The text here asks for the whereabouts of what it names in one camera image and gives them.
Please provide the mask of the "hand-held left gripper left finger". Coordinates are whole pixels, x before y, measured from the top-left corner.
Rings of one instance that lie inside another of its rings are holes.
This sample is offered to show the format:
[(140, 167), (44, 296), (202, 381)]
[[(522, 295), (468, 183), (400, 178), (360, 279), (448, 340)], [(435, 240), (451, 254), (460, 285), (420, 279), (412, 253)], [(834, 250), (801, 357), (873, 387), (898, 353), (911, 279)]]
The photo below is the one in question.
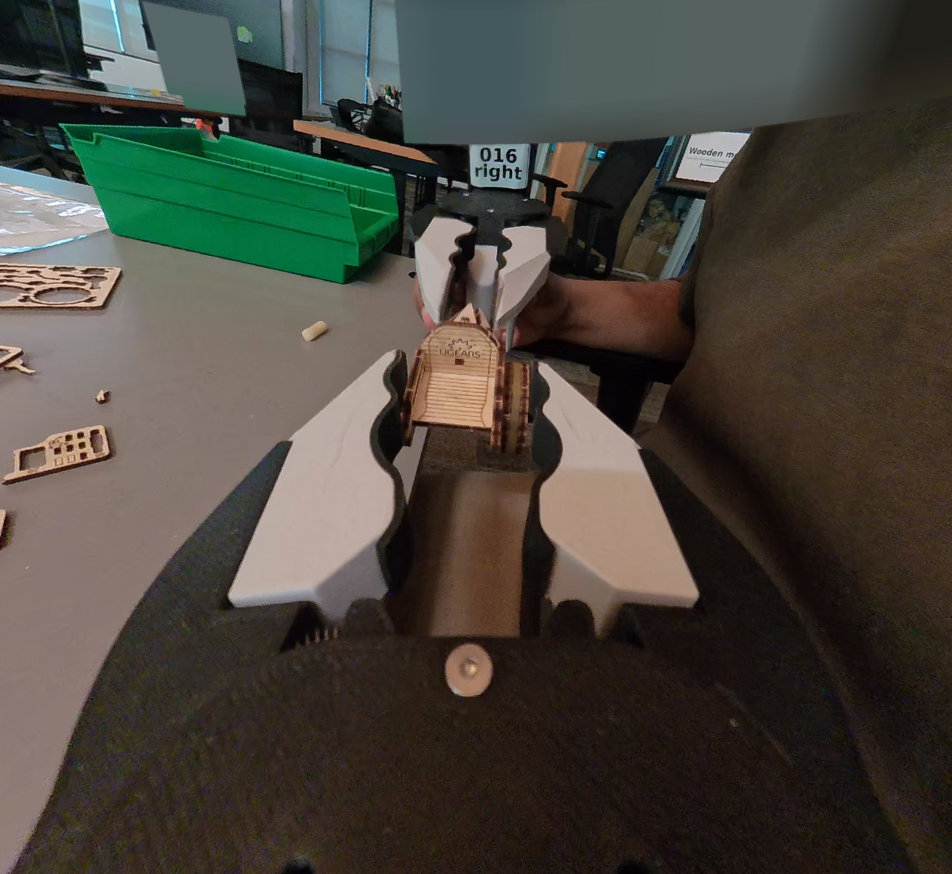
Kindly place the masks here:
[(314, 604), (338, 623), (411, 569), (403, 351), (386, 352), (300, 428), (229, 591), (234, 607)]

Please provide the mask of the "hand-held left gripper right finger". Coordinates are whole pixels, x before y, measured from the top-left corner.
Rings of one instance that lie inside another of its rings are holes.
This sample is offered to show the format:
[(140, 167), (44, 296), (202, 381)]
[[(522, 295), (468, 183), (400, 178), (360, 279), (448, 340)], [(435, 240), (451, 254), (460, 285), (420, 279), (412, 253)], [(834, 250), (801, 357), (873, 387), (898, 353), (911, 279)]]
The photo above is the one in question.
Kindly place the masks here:
[(636, 440), (549, 364), (530, 397), (529, 595), (584, 608), (600, 638), (626, 606), (693, 609), (698, 586)]

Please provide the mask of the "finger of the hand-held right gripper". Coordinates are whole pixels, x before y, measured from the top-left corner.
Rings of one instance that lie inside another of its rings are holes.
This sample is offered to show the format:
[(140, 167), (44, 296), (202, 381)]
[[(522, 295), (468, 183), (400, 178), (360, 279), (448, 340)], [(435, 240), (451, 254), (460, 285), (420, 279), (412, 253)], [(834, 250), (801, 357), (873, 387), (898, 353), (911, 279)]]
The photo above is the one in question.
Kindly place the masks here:
[(474, 236), (469, 222), (447, 216), (434, 217), (414, 245), (415, 278), (422, 308), (434, 324), (446, 321), (451, 286), (463, 240)]
[(509, 246), (503, 251), (503, 264), (497, 270), (495, 329), (515, 322), (544, 284), (551, 261), (543, 226), (510, 226), (503, 229), (502, 235)]

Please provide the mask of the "small wooden model seat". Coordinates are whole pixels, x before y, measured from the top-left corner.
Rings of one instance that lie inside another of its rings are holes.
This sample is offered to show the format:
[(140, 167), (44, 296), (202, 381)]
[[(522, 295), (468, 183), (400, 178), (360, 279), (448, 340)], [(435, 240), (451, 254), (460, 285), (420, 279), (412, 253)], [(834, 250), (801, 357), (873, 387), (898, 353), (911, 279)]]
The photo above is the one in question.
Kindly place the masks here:
[(531, 366), (513, 361), (482, 311), (465, 306), (418, 348), (402, 399), (405, 445), (417, 426), (487, 431), (490, 448), (521, 453), (529, 442)]

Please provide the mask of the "person's right forearm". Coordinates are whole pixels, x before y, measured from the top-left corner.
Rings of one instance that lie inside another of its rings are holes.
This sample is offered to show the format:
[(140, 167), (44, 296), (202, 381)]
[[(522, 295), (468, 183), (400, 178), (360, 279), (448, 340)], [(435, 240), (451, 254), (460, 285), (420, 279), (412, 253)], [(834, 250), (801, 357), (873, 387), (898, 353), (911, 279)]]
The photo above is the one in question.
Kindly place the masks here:
[(578, 281), (565, 320), (574, 344), (684, 362), (694, 332), (682, 315), (683, 280)]

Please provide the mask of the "grey desk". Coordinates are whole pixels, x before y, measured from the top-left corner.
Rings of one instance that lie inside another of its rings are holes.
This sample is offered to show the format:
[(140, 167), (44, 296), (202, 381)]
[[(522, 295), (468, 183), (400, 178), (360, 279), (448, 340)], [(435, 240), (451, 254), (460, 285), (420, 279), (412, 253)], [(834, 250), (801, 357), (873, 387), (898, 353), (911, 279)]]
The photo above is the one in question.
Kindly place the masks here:
[[(12, 452), (105, 425), (113, 456), (2, 487), (1, 863), (43, 810), (95, 677), (173, 553), (263, 456), (365, 368), (422, 340), (410, 258), (337, 285), (101, 232), (3, 263), (110, 265), (104, 309), (2, 311)], [(318, 320), (321, 338), (301, 332)], [(107, 404), (95, 394), (109, 389)]]

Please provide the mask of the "person's right hand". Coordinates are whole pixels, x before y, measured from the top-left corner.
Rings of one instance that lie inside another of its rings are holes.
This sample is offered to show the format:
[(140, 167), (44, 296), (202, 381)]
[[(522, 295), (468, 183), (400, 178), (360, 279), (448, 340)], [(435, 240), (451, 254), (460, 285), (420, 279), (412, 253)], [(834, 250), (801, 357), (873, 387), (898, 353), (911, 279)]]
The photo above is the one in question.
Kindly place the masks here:
[(571, 342), (578, 293), (585, 282), (549, 273), (516, 319), (509, 346), (525, 349), (544, 341)]

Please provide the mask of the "wooden panel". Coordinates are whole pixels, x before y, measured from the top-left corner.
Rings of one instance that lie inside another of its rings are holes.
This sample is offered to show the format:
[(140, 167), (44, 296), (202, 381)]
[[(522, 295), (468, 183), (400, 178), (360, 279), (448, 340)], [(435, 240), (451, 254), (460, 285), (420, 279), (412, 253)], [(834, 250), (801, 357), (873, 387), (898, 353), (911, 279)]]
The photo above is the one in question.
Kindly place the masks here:
[(548, 176), (562, 183), (556, 186), (552, 203), (552, 214), (563, 223), (567, 223), (572, 208), (572, 200), (565, 198), (565, 192), (578, 190), (588, 161), (588, 142), (557, 142), (548, 166)]

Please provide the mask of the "brown cardboard box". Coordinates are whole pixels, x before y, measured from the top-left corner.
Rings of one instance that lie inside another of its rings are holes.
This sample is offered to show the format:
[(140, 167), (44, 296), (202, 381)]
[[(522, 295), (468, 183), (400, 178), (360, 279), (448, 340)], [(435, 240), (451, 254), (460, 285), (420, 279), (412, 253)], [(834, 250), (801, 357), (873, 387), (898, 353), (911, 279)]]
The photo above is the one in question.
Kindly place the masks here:
[(656, 188), (659, 171), (653, 168), (628, 205), (620, 226), (614, 270), (660, 278), (676, 240), (699, 207), (695, 198)]

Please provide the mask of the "white printed sign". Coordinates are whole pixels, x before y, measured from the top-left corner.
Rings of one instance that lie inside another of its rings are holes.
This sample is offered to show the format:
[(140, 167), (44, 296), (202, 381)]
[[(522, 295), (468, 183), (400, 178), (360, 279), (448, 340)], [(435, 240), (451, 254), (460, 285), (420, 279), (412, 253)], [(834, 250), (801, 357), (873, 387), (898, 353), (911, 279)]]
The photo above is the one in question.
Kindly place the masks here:
[(672, 178), (690, 183), (716, 183), (749, 137), (747, 130), (691, 134), (685, 139)]

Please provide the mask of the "plastic storage bin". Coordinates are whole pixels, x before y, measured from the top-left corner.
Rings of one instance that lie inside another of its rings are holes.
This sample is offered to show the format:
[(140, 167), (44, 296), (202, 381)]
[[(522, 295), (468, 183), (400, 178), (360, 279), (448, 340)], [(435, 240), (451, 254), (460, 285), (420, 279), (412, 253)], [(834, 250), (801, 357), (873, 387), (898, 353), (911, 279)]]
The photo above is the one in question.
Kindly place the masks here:
[(344, 284), (398, 234), (382, 171), (187, 127), (61, 129), (118, 236)]

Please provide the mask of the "small wooden grid card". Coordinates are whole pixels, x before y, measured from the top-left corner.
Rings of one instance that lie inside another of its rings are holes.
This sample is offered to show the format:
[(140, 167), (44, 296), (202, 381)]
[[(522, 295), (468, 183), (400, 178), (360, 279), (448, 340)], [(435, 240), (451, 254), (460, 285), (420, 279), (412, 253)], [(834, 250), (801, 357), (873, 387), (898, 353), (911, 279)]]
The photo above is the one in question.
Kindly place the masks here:
[(107, 428), (74, 428), (51, 435), (40, 443), (15, 450), (12, 470), (3, 477), (2, 484), (8, 486), (77, 469), (108, 460), (112, 455)]

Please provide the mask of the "black computer monitor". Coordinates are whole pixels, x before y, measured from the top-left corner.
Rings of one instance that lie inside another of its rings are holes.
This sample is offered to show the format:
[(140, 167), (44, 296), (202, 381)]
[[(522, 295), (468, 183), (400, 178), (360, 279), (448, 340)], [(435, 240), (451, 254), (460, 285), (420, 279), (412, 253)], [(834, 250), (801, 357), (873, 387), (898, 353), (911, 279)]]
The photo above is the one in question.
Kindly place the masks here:
[(243, 59), (237, 65), (244, 116), (230, 118), (232, 132), (296, 135), (293, 124), (303, 119), (303, 74)]
[(1, 0), (1, 63), (88, 78), (79, 0)]

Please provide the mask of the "wooden sheet with round cutouts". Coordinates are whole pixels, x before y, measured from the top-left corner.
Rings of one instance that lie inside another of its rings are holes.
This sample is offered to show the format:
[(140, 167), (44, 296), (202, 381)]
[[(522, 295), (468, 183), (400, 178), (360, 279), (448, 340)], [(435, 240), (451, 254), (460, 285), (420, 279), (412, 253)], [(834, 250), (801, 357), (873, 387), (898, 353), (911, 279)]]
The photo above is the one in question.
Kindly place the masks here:
[(121, 276), (113, 266), (2, 264), (1, 310), (103, 309)]

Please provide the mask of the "clear plastic bag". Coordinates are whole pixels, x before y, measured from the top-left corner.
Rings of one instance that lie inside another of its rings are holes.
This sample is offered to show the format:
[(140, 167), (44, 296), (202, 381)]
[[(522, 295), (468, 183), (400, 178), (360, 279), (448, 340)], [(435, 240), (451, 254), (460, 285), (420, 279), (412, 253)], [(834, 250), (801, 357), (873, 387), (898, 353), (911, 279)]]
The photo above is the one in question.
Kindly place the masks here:
[(109, 227), (95, 202), (1, 186), (1, 255), (52, 248)]

